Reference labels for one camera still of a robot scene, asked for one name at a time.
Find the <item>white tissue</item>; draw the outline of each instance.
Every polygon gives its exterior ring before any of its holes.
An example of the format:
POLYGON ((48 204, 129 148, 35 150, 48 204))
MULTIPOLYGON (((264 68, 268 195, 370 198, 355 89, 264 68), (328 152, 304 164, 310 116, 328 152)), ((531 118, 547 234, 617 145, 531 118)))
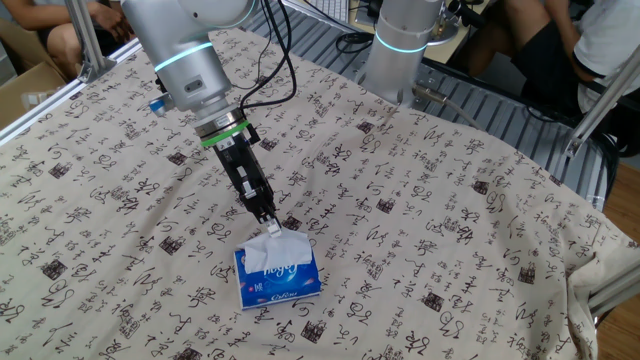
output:
POLYGON ((244 269, 247 274, 292 265, 311 263, 311 244, 307 234, 282 229, 282 235, 261 234, 238 245, 244 249, 244 269))

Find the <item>tissue box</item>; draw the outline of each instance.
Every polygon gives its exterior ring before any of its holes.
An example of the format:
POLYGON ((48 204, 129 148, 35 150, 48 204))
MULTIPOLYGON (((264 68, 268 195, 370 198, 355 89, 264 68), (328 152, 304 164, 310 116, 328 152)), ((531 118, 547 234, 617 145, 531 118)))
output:
POLYGON ((235 252, 236 278, 242 310, 320 294, 315 256, 310 264, 292 265, 247 274, 244 250, 235 252))

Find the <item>floor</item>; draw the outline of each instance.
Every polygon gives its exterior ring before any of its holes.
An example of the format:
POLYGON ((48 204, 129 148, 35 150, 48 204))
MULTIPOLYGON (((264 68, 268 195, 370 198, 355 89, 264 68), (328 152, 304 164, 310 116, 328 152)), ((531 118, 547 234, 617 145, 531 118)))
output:
MULTIPOLYGON (((640 171, 622 164, 604 213, 640 242, 640 171)), ((599 326, 600 360, 640 358, 640 295, 618 306, 599 326)))

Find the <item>black shorts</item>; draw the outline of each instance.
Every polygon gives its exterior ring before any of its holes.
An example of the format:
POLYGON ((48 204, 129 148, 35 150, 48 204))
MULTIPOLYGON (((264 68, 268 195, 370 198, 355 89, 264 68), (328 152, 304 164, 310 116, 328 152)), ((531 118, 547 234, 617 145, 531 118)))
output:
MULTIPOLYGON (((53 30, 52 27, 38 30, 38 38, 40 39, 42 45, 44 45, 45 49, 47 49, 47 40, 49 40, 49 34, 51 34, 51 30, 53 30)), ((109 56, 114 51, 118 50, 120 46, 122 46, 122 44, 118 43, 113 35, 111 35, 111 33, 107 30, 99 28, 98 26, 95 27, 95 30, 102 55, 109 56)))
POLYGON ((527 42, 511 62, 527 78, 536 100, 567 116, 582 114, 578 104, 580 78, 564 51, 554 21, 527 42))

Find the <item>tablecloth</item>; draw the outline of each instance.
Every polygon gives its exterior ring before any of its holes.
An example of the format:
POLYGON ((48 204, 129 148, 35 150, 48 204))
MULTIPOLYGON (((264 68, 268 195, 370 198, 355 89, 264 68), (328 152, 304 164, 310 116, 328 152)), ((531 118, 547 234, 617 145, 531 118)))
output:
MULTIPOLYGON (((211 39, 252 86, 265 40, 211 39)), ((321 295, 240 310, 232 254, 262 229, 193 115, 151 113, 138 52, 0 148, 1 358, 596 357, 586 300, 631 239, 500 140, 293 60, 296 97, 248 117, 321 295)), ((290 88, 285 66, 252 100, 290 88)))

